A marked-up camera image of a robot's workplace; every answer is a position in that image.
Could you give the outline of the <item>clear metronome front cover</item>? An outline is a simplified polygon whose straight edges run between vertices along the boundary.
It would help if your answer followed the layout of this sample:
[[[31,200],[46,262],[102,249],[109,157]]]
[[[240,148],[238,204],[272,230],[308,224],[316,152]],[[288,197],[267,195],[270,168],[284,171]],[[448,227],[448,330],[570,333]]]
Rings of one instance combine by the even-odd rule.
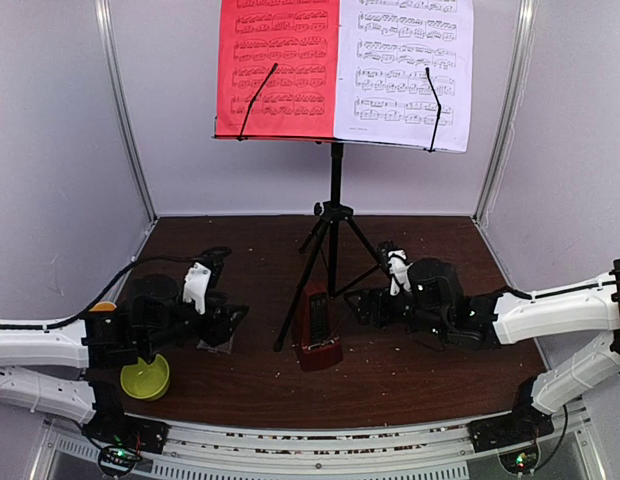
[[[198,331],[196,348],[211,353],[230,354],[235,331],[235,319],[232,316],[209,320]]]

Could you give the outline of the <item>red sheet music page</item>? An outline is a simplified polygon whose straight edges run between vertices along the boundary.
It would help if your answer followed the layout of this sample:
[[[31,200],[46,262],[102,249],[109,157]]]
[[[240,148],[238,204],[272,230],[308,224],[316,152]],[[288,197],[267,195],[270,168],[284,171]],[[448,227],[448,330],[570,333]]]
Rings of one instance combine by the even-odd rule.
[[[334,129],[340,4],[221,4],[215,134],[327,139]]]

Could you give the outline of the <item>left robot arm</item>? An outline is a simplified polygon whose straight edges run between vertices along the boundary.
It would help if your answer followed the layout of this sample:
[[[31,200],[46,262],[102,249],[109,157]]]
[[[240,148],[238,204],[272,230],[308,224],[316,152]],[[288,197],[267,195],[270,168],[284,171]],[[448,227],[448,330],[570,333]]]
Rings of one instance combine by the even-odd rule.
[[[95,305],[75,320],[0,322],[0,403],[94,424],[111,443],[127,442],[134,424],[115,386],[61,379],[42,367],[106,370],[151,363],[191,338],[222,345],[249,308],[228,303],[212,283],[211,272],[197,264],[182,285],[148,275],[134,280],[122,305]]]

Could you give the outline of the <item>white sheet music page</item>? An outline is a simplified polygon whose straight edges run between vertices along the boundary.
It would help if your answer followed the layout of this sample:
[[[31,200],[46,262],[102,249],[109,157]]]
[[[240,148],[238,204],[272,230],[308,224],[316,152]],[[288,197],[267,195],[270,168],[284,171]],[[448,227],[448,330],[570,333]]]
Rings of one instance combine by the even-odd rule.
[[[466,152],[473,40],[470,1],[341,2],[335,137]]]

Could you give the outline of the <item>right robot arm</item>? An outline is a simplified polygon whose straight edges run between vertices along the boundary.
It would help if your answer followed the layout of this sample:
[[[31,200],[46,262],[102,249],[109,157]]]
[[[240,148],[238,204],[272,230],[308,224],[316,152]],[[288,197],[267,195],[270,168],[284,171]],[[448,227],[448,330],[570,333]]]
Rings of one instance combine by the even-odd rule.
[[[505,287],[464,293],[455,267],[436,258],[408,262],[400,251],[386,263],[384,288],[349,292],[344,299],[357,320],[383,328],[402,322],[443,344],[496,349],[530,338],[574,331],[596,337],[569,359],[520,388],[519,405],[503,419],[509,440],[525,440],[567,402],[620,374],[620,258],[610,271],[571,285],[524,292]]]

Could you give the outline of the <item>black music stand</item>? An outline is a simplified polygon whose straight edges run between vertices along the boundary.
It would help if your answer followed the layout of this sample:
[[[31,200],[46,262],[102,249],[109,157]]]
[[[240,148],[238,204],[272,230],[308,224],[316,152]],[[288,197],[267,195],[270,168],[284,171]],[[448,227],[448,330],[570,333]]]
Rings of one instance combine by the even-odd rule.
[[[344,145],[333,143],[331,145],[331,186],[330,199],[315,205],[315,214],[318,220],[310,231],[299,252],[303,254],[308,248],[312,251],[306,262],[305,269],[296,287],[283,325],[273,344],[273,350],[279,352],[283,348],[284,341],[293,325],[295,312],[301,298],[303,288],[310,282],[310,276],[319,257],[324,260],[327,269],[327,292],[329,299],[343,297],[346,292],[360,291],[371,288],[386,288],[390,286],[390,278],[381,268],[378,247],[372,243],[359,228],[354,218],[354,210],[341,203],[341,180]],[[352,280],[342,288],[336,287],[337,264],[339,250],[340,225],[347,224],[359,242],[375,261],[375,265],[359,277]],[[439,278],[434,276],[421,283],[412,281],[409,274],[415,272],[418,266],[437,268],[439,262],[435,259],[426,259],[421,262],[410,262],[412,266],[408,271],[411,292],[404,293],[413,303],[412,313],[404,320],[410,332],[430,332],[439,338],[441,343],[446,341],[446,334],[450,326],[448,313],[450,304],[444,302],[439,295]]]

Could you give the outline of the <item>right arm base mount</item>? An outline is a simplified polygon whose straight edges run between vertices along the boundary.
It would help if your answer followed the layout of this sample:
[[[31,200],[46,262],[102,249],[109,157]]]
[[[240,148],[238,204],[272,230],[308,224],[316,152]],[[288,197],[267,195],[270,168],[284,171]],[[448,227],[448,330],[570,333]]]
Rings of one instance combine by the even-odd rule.
[[[507,473],[533,474],[541,465],[539,439],[554,432],[552,416],[532,406],[534,378],[523,382],[509,413],[468,424],[476,453],[501,450],[500,463]]]

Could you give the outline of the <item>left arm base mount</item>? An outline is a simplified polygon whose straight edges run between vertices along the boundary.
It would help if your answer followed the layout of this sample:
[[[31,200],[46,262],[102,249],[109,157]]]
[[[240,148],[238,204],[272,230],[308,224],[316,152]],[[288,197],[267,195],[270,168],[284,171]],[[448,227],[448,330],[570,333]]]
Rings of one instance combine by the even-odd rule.
[[[87,383],[94,399],[91,419],[79,423],[82,435],[97,448],[97,466],[110,479],[130,474],[143,453],[161,454],[169,433],[163,421],[127,414],[116,388],[109,383]]]

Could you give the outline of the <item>wooden metronome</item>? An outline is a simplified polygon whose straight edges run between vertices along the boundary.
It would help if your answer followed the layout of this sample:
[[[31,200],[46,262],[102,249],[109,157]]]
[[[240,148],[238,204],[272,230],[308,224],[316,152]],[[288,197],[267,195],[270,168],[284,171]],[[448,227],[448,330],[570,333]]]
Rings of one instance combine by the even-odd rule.
[[[320,282],[302,290],[293,321],[293,344],[303,372],[325,370],[343,361],[339,334],[330,320],[329,295]]]

